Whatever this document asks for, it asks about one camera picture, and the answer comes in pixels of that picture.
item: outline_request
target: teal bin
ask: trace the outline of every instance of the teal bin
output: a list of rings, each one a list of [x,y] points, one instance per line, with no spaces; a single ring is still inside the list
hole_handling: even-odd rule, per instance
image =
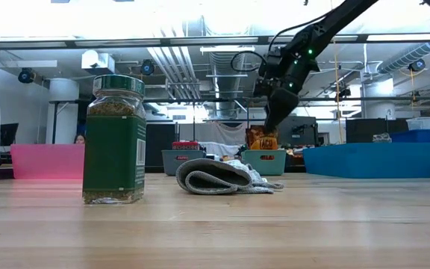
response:
[[[242,152],[242,159],[262,176],[281,176],[286,154],[285,150],[250,149]]]

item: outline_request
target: person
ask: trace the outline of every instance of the person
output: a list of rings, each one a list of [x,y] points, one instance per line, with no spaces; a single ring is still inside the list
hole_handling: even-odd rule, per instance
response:
[[[86,143],[86,137],[83,134],[78,134],[74,138],[74,143],[85,144]]]

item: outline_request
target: spice jar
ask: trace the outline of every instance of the spice jar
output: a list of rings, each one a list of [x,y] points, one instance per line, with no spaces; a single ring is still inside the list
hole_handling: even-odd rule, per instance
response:
[[[126,75],[95,77],[87,109],[83,198],[87,204],[130,203],[144,192],[144,83]]]

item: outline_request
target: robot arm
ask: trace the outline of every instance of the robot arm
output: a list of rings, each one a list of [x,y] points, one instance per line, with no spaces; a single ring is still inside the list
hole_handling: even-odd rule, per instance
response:
[[[258,70],[254,96],[267,96],[265,129],[271,132],[298,105],[310,71],[319,71],[316,57],[331,39],[378,0],[345,0],[324,19],[306,26],[283,48],[268,51]]]

